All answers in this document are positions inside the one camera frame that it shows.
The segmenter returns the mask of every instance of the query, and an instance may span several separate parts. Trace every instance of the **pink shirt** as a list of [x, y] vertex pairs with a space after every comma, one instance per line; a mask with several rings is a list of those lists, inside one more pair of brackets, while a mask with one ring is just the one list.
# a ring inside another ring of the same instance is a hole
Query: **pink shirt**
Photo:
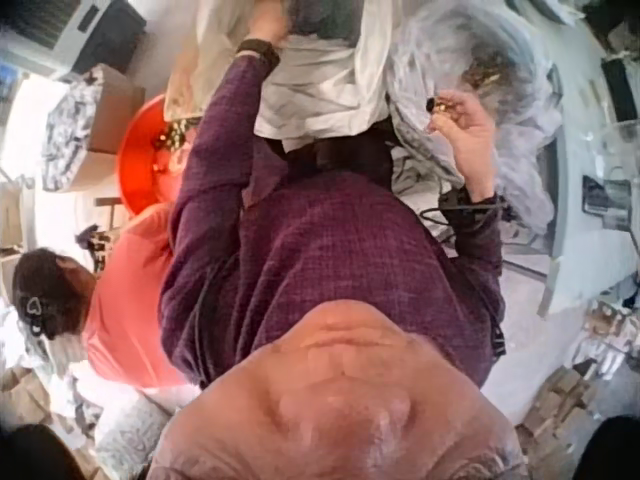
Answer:
[[172, 253], [169, 208], [155, 209], [116, 244], [83, 332], [89, 362], [106, 380], [136, 388], [187, 384], [160, 344], [158, 300]]

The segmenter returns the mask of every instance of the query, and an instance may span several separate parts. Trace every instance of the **table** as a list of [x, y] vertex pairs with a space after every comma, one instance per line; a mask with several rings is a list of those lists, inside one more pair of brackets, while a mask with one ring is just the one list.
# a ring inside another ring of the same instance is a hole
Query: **table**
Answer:
[[513, 4], [540, 31], [564, 92], [564, 127], [557, 145], [557, 218], [538, 312], [547, 316], [595, 298], [632, 275], [638, 269], [638, 257], [629, 233], [605, 230], [600, 218], [582, 212], [583, 175], [605, 177], [590, 139], [615, 122], [601, 70], [606, 53], [585, 22], [564, 26], [543, 17], [527, 0]]

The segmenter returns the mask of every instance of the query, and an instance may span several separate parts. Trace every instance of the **orange bucket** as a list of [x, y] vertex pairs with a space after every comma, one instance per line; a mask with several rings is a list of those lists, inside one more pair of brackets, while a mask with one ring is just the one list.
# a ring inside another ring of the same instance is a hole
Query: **orange bucket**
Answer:
[[154, 148], [168, 126], [164, 99], [161, 95], [151, 100], [136, 114], [118, 153], [120, 196], [134, 216], [156, 203], [175, 202], [182, 184], [184, 165], [170, 168], [172, 154]]

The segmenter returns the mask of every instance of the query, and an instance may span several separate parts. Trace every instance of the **purple plaid shirt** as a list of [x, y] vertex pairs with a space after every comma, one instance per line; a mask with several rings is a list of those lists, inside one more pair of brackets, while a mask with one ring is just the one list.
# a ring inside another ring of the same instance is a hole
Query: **purple plaid shirt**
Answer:
[[253, 133], [268, 74], [261, 58], [234, 61], [191, 152], [160, 305], [172, 363], [206, 387], [314, 307], [349, 299], [428, 337], [482, 385], [504, 315], [498, 213], [449, 214], [459, 255], [449, 259], [413, 211], [346, 171], [281, 186], [243, 210], [252, 171], [284, 164]]

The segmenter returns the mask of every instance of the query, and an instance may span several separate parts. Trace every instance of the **right hand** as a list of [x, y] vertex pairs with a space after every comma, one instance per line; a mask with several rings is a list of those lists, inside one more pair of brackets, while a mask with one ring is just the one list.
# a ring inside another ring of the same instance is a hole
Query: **right hand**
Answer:
[[456, 167], [464, 177], [471, 201], [481, 202], [495, 194], [493, 148], [495, 123], [470, 93], [454, 90], [439, 92], [450, 113], [436, 113], [428, 132], [441, 133], [453, 147]]
[[289, 36], [289, 19], [282, 0], [256, 0], [247, 38], [265, 40], [276, 48]]

